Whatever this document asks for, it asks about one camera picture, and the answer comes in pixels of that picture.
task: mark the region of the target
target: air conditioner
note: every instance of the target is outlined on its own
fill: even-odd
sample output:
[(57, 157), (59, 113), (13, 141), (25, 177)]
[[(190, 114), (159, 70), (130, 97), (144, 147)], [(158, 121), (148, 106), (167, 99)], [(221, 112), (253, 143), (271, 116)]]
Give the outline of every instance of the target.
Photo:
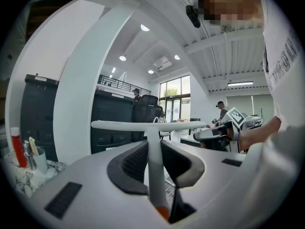
[(173, 63), (170, 61), (169, 58), (167, 57), (162, 57), (160, 59), (158, 59), (155, 63), (153, 63), (153, 65), (156, 67), (156, 70), (164, 70), (165, 68), (173, 65)]

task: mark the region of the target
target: railing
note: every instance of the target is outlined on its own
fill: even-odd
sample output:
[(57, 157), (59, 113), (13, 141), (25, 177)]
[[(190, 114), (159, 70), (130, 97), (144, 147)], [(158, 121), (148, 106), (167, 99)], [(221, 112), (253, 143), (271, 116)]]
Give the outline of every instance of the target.
[(98, 84), (106, 85), (106, 86), (111, 86), (117, 89), (125, 90), (128, 92), (132, 92), (135, 88), (138, 88), (140, 90), (140, 95), (150, 95), (151, 91), (141, 88), (139, 86), (135, 86), (126, 82), (122, 82), (117, 79), (109, 78), (108, 76), (105, 75), (100, 75), (98, 81)]

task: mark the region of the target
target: black headphone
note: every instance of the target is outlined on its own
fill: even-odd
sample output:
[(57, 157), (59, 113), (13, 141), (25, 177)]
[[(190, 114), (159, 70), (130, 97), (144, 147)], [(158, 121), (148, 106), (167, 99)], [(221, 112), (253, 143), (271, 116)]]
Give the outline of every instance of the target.
[(200, 28), (200, 20), (198, 14), (195, 12), (192, 5), (187, 5), (185, 7), (186, 15), (189, 17), (190, 21), (193, 23), (194, 27)]

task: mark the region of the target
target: table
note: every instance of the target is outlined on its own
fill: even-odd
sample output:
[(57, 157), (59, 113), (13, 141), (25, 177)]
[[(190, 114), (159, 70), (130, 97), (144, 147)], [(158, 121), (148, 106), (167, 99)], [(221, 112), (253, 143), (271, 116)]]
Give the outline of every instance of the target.
[(7, 173), (10, 184), (14, 189), (27, 197), (45, 184), (46, 181), (53, 178), (66, 168), (65, 163), (47, 160), (49, 169), (47, 174), (42, 174), (39, 170), (31, 170), (19, 167), (15, 152), (10, 152), (1, 160), (1, 164)]
[[(199, 128), (199, 130), (204, 131), (207, 130), (208, 128), (204, 127), (204, 128)], [(184, 143), (187, 145), (191, 145), (194, 147), (201, 147), (200, 143), (198, 141), (196, 141), (193, 137), (193, 134), (191, 134), (191, 130), (189, 130), (189, 134), (188, 135), (184, 135), (180, 137), (180, 143)]]

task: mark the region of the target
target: glass door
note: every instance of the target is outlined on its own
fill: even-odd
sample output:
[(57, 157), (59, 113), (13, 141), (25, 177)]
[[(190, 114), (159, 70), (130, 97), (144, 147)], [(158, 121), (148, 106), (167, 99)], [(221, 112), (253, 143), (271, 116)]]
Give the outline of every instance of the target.
[(181, 107), (180, 103), (181, 103), (181, 99), (166, 101), (166, 121), (167, 122), (171, 122), (173, 120), (180, 119), (180, 107)]
[(173, 105), (173, 101), (169, 100), (166, 101), (166, 121), (167, 122), (171, 122), (172, 121), (172, 105)]
[(180, 101), (181, 100), (173, 100), (173, 116), (172, 116), (172, 121), (180, 119)]

